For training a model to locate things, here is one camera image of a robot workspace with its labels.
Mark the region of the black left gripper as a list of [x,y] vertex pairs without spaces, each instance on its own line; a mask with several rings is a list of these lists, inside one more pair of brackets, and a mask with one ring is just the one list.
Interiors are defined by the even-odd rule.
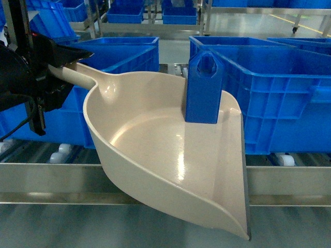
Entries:
[[73,88],[73,84],[54,76],[49,65],[60,68],[90,58],[93,52],[64,46],[40,33],[32,33],[33,47],[29,62],[29,87],[41,87],[39,95],[43,111],[60,109]]

